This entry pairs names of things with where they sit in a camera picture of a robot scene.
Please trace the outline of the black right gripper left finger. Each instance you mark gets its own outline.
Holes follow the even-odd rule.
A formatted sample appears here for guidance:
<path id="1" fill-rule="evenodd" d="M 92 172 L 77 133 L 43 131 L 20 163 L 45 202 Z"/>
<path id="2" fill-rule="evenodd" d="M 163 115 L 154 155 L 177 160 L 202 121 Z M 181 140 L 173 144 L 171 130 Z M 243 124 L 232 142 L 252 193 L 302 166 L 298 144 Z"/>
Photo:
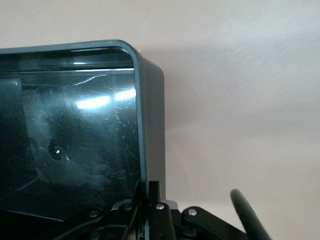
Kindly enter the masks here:
<path id="1" fill-rule="evenodd" d="M 109 224 L 111 240 L 140 240 L 144 237 L 146 195 L 142 182 L 136 183 L 133 197 L 115 203 Z"/>

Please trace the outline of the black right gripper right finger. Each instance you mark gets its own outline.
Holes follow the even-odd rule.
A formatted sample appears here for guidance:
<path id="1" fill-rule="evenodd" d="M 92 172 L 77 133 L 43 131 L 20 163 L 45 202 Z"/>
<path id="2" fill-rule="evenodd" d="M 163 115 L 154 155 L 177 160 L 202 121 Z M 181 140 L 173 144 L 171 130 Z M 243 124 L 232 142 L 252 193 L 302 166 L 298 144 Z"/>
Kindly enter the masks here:
<path id="1" fill-rule="evenodd" d="M 160 183 L 149 182 L 148 226 L 150 240 L 175 240 L 176 233 L 170 207 L 161 201 Z"/>

